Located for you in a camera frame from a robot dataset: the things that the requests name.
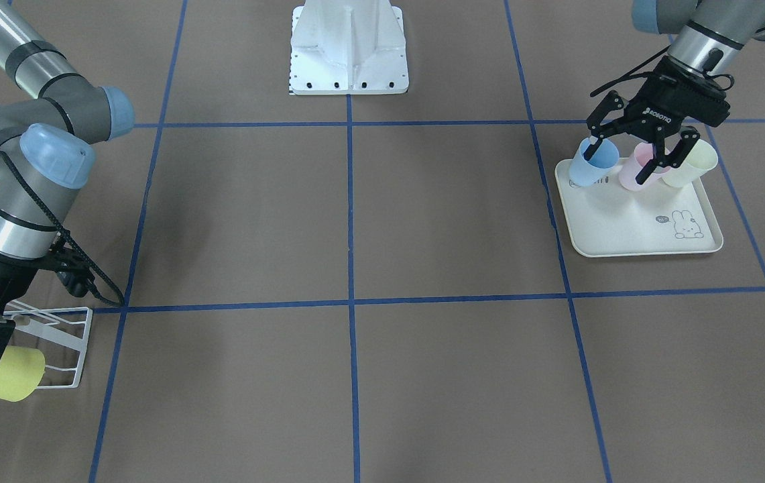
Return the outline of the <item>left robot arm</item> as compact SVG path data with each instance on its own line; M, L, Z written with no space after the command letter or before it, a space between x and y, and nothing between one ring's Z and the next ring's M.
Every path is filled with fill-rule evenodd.
M727 88L717 79L750 40L765 41L765 1L636 1L634 27L670 34L673 43L650 58L655 67L631 68L595 89L605 98L585 120L585 161L624 133L650 144L652 158L636 175L644 184L659 168L682 167L700 132L686 119L716 127L729 117Z

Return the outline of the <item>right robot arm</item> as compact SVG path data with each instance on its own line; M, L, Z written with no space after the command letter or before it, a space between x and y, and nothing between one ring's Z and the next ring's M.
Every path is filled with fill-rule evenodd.
M95 164L93 146L133 129L128 96L96 87L18 12L0 2L0 66L30 99L0 105L0 362L15 323L6 306L39 271L74 297L124 305L115 281L64 228Z

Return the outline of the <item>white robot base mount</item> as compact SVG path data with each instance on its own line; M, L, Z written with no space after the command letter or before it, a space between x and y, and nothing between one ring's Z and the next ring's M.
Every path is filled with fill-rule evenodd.
M291 95L408 91L404 16L391 2L306 1L291 21Z

